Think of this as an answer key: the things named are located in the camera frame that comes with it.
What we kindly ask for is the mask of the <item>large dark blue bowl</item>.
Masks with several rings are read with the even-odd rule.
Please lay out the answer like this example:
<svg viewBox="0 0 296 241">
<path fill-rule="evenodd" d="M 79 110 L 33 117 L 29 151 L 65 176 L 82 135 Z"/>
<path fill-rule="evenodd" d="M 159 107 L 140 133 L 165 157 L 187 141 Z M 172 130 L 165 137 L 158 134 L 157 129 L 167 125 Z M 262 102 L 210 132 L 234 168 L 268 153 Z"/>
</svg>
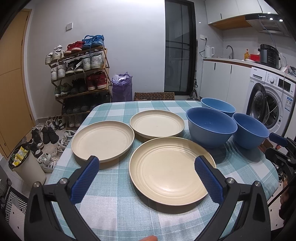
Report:
<svg viewBox="0 0 296 241">
<path fill-rule="evenodd" d="M 217 148 L 237 131 L 236 122 L 227 114 L 210 108 L 186 111 L 191 139 L 205 148 Z"/>
</svg>

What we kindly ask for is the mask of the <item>light blue bowl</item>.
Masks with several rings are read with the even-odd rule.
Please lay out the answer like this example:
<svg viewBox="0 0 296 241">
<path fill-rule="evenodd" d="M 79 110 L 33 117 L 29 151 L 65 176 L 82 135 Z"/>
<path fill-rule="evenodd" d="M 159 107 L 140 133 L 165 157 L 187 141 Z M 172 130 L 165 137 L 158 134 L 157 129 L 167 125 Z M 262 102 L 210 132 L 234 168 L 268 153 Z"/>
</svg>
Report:
<svg viewBox="0 0 296 241">
<path fill-rule="evenodd" d="M 236 112 L 236 108 L 234 108 L 234 106 L 220 99 L 209 98 L 209 97 L 202 98 L 201 105 L 202 107 L 205 107 L 205 108 L 212 108 L 220 112 L 223 112 L 229 115 L 230 117 L 232 117 L 233 114 Z"/>
</svg>

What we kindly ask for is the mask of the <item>cream plate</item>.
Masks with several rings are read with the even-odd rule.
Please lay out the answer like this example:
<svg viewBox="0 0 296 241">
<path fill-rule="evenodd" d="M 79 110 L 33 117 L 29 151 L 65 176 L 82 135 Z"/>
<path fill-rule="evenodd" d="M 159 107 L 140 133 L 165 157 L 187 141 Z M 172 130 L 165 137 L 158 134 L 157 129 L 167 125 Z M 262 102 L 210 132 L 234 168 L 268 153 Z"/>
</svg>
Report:
<svg viewBox="0 0 296 241">
<path fill-rule="evenodd" d="M 135 187 L 147 198 L 164 205 L 183 206 L 203 199 L 207 190 L 195 171 L 196 157 L 216 167 L 211 154 L 195 142 L 162 137 L 140 145 L 129 162 Z"/>
<path fill-rule="evenodd" d="M 126 123 L 114 120 L 99 121 L 75 134 L 71 149 L 76 157 L 86 161 L 96 156 L 101 163 L 124 155 L 132 146 L 134 131 Z"/>
<path fill-rule="evenodd" d="M 160 137 L 175 137 L 185 128 L 184 120 L 165 110 L 146 110 L 130 119 L 130 126 L 141 137 L 149 140 Z"/>
</svg>

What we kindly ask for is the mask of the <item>black white patterned rug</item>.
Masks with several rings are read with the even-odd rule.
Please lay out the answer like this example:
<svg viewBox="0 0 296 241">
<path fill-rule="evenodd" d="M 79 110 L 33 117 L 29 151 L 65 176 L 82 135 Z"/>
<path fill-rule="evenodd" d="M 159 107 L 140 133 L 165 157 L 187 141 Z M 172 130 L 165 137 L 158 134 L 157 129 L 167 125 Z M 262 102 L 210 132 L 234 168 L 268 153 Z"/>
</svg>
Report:
<svg viewBox="0 0 296 241">
<path fill-rule="evenodd" d="M 4 205 L 5 219 L 7 223 L 11 222 L 11 218 L 13 217 L 13 208 L 18 210 L 22 217 L 25 217 L 28 205 L 28 198 L 22 193 L 15 190 L 11 187 L 8 191 L 6 202 Z"/>
</svg>

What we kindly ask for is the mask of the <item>white washing machine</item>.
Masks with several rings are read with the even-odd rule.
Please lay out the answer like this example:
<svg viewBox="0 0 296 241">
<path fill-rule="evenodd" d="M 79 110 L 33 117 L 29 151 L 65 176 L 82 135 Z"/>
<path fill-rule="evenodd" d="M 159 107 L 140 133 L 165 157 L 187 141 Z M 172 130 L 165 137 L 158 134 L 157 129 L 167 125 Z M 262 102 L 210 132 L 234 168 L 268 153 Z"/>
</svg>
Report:
<svg viewBox="0 0 296 241">
<path fill-rule="evenodd" d="M 254 117 L 271 133 L 284 136 L 295 107 L 295 82 L 287 73 L 251 68 L 243 113 Z"/>
</svg>

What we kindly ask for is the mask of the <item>white trash bin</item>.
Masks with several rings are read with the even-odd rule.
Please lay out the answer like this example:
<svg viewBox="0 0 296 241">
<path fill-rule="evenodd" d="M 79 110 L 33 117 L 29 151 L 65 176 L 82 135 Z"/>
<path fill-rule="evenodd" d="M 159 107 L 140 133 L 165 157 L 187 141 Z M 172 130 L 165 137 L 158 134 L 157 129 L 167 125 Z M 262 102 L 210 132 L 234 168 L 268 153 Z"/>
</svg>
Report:
<svg viewBox="0 0 296 241">
<path fill-rule="evenodd" d="M 28 147 L 18 146 L 12 152 L 9 159 L 9 168 L 16 172 L 22 180 L 32 186 L 35 182 L 44 184 L 46 181 L 45 172 L 37 162 Z"/>
</svg>

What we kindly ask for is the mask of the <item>black pressure cooker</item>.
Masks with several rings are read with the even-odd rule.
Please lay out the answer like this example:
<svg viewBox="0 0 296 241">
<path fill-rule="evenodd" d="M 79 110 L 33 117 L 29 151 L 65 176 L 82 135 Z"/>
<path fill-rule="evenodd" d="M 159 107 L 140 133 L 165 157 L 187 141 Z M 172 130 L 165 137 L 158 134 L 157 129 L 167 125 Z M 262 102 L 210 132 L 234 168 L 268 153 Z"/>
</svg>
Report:
<svg viewBox="0 0 296 241">
<path fill-rule="evenodd" d="M 280 54 L 275 47 L 267 44 L 261 44 L 258 51 L 260 55 L 260 64 L 275 69 L 280 68 Z"/>
</svg>

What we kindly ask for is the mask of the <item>upright vacuum cleaner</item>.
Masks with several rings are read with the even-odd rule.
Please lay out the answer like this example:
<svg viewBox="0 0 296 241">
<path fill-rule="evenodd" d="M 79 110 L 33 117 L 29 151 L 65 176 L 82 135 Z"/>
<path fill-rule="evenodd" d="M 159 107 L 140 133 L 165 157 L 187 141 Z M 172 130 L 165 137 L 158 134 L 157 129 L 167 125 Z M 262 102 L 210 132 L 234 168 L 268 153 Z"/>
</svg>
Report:
<svg viewBox="0 0 296 241">
<path fill-rule="evenodd" d="M 198 96 L 198 93 L 197 93 L 198 84 L 197 84 L 197 79 L 196 79 L 196 74 L 197 74 L 197 60 L 198 60 L 198 56 L 196 54 L 193 90 L 191 91 L 191 93 L 189 95 L 189 98 L 187 98 L 187 100 L 199 100 L 199 96 Z"/>
</svg>

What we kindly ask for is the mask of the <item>wooden door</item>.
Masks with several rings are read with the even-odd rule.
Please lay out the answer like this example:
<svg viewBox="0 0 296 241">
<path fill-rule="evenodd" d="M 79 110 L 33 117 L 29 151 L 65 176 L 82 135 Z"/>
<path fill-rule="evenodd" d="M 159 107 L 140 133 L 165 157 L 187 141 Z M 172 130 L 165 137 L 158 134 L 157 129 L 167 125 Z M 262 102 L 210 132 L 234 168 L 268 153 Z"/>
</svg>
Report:
<svg viewBox="0 0 296 241">
<path fill-rule="evenodd" d="M 23 63 L 30 14 L 30 9 L 22 9 L 1 38 L 1 154 L 5 158 L 35 125 Z"/>
</svg>

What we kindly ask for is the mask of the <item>white electric kettle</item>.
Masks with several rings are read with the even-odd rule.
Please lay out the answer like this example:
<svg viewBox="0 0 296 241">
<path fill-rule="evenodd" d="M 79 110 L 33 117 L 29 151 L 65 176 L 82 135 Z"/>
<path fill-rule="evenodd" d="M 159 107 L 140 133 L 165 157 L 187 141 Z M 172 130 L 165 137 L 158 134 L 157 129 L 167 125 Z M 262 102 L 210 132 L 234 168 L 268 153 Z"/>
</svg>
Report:
<svg viewBox="0 0 296 241">
<path fill-rule="evenodd" d="M 212 58 L 215 55 L 215 48 L 212 46 L 205 46 L 204 57 Z"/>
</svg>

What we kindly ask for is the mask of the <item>teal checked tablecloth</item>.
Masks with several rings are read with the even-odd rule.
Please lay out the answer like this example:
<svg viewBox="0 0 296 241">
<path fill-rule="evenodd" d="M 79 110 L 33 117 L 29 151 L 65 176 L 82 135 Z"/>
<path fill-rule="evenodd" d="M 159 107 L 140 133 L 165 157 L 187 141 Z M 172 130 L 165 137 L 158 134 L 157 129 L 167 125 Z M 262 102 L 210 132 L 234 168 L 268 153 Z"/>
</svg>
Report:
<svg viewBox="0 0 296 241">
<path fill-rule="evenodd" d="M 186 111 L 200 106 L 199 101 L 193 100 L 104 103 L 88 114 L 78 131 L 98 121 L 130 124 L 136 113 L 159 109 L 179 115 L 185 122 L 182 137 L 190 139 Z M 135 138 L 131 150 L 122 159 L 100 164 L 100 171 L 82 202 L 76 205 L 77 209 L 101 240 L 141 240 L 149 235 L 157 236 L 158 240 L 194 240 L 212 218 L 218 204 L 207 195 L 200 203 L 189 206 L 165 206 L 138 192 L 130 179 L 129 162 L 142 142 L 145 141 Z M 207 151 L 225 177 L 246 184 L 260 181 L 267 200 L 278 189 L 278 173 L 258 148 L 243 149 L 230 138 L 222 147 Z M 80 167 L 78 161 L 69 144 L 48 184 L 69 177 Z"/>
</svg>

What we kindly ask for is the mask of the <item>range hood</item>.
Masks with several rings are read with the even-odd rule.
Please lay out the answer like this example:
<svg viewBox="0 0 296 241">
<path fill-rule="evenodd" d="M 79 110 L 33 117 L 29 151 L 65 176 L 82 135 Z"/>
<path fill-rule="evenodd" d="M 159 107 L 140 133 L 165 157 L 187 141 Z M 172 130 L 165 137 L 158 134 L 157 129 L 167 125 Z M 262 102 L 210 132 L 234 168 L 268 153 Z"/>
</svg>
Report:
<svg viewBox="0 0 296 241">
<path fill-rule="evenodd" d="M 277 14 L 248 14 L 245 15 L 245 20 L 258 32 L 290 36 L 283 19 Z"/>
</svg>

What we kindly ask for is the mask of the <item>patterned cardboard box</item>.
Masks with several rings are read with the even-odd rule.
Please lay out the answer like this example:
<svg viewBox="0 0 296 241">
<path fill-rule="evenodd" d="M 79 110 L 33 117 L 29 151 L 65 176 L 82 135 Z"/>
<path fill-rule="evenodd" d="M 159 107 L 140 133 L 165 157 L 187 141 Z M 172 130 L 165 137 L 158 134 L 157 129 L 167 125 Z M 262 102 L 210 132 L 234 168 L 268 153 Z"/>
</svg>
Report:
<svg viewBox="0 0 296 241">
<path fill-rule="evenodd" d="M 141 100 L 175 100 L 174 92 L 135 92 L 134 101 Z"/>
</svg>

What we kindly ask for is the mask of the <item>wooden shoe rack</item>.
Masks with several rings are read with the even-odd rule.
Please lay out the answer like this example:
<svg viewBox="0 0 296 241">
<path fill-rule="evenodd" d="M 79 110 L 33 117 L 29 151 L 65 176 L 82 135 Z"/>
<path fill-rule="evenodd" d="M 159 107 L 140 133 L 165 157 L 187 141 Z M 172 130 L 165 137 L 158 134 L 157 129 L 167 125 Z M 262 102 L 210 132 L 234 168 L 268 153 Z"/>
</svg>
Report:
<svg viewBox="0 0 296 241">
<path fill-rule="evenodd" d="M 55 100 L 62 105 L 68 130 L 78 129 L 93 108 L 112 101 L 106 47 L 58 51 L 49 54 L 45 64 L 51 68 Z"/>
</svg>

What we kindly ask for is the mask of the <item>purple plastic bag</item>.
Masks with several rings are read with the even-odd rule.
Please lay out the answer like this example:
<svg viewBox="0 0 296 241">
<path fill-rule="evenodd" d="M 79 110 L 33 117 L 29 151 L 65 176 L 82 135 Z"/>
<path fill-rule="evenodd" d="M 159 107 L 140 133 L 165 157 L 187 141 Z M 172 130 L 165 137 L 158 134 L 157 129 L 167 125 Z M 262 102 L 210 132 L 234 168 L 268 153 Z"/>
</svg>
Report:
<svg viewBox="0 0 296 241">
<path fill-rule="evenodd" d="M 128 72 L 115 74 L 112 77 L 111 83 L 113 102 L 133 101 L 132 76 Z"/>
</svg>

